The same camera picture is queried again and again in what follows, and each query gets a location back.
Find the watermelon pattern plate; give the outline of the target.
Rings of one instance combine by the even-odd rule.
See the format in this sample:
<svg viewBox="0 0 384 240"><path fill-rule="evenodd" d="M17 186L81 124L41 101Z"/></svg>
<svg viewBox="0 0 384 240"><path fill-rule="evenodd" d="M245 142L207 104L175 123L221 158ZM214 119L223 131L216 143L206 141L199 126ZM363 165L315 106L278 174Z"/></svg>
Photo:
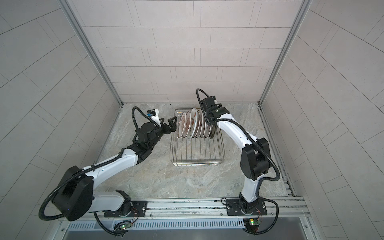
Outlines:
<svg viewBox="0 0 384 240"><path fill-rule="evenodd" d="M208 138L212 131L212 125L207 125L207 132L205 134L205 137Z"/></svg>

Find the dark rimmed cream plate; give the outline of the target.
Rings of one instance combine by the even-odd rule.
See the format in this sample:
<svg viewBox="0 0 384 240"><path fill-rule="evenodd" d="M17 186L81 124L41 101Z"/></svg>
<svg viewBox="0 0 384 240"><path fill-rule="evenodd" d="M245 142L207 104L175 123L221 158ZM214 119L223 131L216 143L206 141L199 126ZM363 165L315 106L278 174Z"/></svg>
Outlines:
<svg viewBox="0 0 384 240"><path fill-rule="evenodd" d="M212 124L210 134L209 134L210 139L214 138L216 131L217 131L217 124Z"/></svg>

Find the red characters white plate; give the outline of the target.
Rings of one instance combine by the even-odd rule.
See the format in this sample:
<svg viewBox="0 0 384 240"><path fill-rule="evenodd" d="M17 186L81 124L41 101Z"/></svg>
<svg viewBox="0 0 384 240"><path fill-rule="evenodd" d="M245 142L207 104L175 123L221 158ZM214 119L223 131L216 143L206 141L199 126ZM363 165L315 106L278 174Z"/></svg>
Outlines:
<svg viewBox="0 0 384 240"><path fill-rule="evenodd" d="M204 114L202 112L202 127L201 127L200 138L206 138L206 128L207 128L207 124L206 124Z"/></svg>

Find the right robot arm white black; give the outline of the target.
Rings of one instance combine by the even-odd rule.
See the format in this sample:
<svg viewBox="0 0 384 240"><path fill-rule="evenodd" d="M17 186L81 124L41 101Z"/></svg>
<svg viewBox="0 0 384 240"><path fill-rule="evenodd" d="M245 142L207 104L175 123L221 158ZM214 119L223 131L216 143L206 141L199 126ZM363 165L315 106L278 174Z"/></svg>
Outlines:
<svg viewBox="0 0 384 240"><path fill-rule="evenodd" d="M256 212L258 205L269 202L276 207L276 216L280 210L278 204L260 196L260 188L264 181L276 182L281 178L277 165L270 154L266 139L258 139L240 125L221 104L216 103L215 96L206 96L203 100L197 94L203 118L208 125L223 130L242 150L240 167L245 176L244 186L239 195L241 210L249 215Z"/></svg>

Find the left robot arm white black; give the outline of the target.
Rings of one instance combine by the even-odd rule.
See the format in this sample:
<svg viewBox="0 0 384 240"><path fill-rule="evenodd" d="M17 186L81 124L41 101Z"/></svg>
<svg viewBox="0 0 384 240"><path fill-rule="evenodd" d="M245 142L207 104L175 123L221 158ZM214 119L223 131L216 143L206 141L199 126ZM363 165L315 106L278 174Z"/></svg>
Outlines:
<svg viewBox="0 0 384 240"><path fill-rule="evenodd" d="M137 129L138 139L105 161L80 169L73 166L65 172L58 186L47 196L39 209L39 218L53 221L65 217L75 221L87 213L112 212L115 216L128 216L133 210L131 197L124 191L95 192L101 183L143 162L163 135L177 129L177 117L161 125L150 121Z"/></svg>

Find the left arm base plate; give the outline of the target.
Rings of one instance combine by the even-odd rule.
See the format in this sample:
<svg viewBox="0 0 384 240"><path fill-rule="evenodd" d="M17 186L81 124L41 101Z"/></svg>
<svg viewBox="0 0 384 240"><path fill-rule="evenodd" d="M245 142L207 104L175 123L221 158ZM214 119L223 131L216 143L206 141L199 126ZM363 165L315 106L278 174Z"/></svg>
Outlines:
<svg viewBox="0 0 384 240"><path fill-rule="evenodd" d="M130 201L117 211L104 211L104 218L141 218L145 216L147 206L147 201Z"/></svg>

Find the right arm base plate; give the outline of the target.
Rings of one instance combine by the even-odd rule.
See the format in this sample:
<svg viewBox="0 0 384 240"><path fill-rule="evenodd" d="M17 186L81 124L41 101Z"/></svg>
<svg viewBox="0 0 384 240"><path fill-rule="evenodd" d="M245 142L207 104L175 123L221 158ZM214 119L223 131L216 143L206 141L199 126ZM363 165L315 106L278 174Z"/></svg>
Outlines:
<svg viewBox="0 0 384 240"><path fill-rule="evenodd" d="M228 216L266 216L268 214L265 202L257 199L248 203L243 199L225 200Z"/></svg>

